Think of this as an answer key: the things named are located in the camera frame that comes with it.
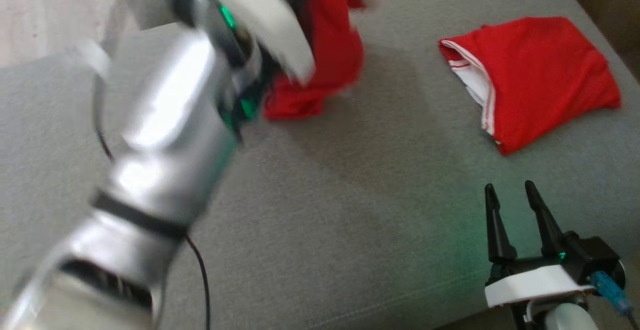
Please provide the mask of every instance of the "silver robotic arm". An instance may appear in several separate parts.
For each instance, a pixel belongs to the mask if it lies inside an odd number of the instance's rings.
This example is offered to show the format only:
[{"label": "silver robotic arm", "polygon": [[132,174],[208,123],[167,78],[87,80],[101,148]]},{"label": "silver robotic arm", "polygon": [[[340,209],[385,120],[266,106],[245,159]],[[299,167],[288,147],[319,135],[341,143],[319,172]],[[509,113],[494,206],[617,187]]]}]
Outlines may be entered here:
[{"label": "silver robotic arm", "polygon": [[[185,13],[178,17],[188,18],[190,28],[124,129],[128,150],[114,160],[87,220],[54,247],[24,285],[6,329],[157,327],[170,266],[208,207],[236,148],[240,124],[253,115],[247,106],[258,106],[266,78],[276,70],[257,38],[265,39],[281,63],[296,58],[282,54],[286,48],[260,24],[254,24],[256,36],[218,0],[181,1]],[[243,9],[242,1],[230,1],[240,13],[255,12],[252,5]],[[293,15],[283,0],[269,1],[282,5],[281,16]],[[290,22],[284,29],[300,35],[299,28]],[[300,68],[285,70],[301,74]]]}]

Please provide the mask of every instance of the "green led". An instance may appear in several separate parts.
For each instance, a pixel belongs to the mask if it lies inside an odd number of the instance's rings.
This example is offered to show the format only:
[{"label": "green led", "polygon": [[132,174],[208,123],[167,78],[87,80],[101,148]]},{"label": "green led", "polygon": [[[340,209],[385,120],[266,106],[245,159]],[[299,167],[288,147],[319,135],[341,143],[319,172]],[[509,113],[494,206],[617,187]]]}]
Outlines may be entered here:
[{"label": "green led", "polygon": [[233,125],[231,123],[231,116],[229,114],[222,114],[222,121],[227,125],[227,127],[231,128]]},{"label": "green led", "polygon": [[240,100],[240,105],[242,106],[242,111],[244,111],[244,115],[246,115],[247,119],[251,120],[256,116],[256,105],[248,100]]},{"label": "green led", "polygon": [[236,20],[233,14],[231,14],[231,11],[229,10],[229,8],[226,7],[226,5],[220,5],[220,13],[222,13],[222,16],[224,16],[224,19],[226,21],[226,24],[230,28],[236,27]]}]

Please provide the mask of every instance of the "gray couch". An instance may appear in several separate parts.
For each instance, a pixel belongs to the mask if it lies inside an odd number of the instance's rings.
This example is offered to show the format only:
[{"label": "gray couch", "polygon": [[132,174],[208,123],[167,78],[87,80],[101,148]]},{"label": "gray couch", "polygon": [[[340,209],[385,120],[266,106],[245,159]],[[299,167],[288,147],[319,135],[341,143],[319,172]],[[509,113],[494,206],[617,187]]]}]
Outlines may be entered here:
[{"label": "gray couch", "polygon": [[[383,0],[356,15],[362,80],[326,114],[258,121],[194,229],[215,329],[421,329],[482,311],[489,276],[483,187],[493,182],[512,243],[540,249],[524,181],[560,226],[640,248],[640,86],[575,0]],[[437,50],[443,36],[522,16],[567,16],[602,51],[623,108],[597,111],[502,157],[480,108]],[[116,130],[178,28],[133,36],[106,97]],[[91,73],[62,56],[0,70],[0,305],[88,209],[106,172],[90,125]],[[184,250],[162,329],[199,329],[204,305]]]}]

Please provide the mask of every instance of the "folded red shirt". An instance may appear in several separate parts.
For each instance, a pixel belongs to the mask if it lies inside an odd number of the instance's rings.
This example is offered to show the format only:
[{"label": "folded red shirt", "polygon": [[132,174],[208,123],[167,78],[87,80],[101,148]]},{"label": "folded red shirt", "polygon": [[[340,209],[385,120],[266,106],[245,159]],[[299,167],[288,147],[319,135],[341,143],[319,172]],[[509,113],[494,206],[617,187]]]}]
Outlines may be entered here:
[{"label": "folded red shirt", "polygon": [[503,155],[585,112],[621,106],[607,60],[567,18],[522,18],[439,42]]},{"label": "folded red shirt", "polygon": [[306,85],[280,75],[269,94],[263,116],[295,120],[320,114],[324,99],[344,90],[361,74],[364,50],[351,25],[350,8],[364,8],[371,0],[307,0],[315,73]]}]

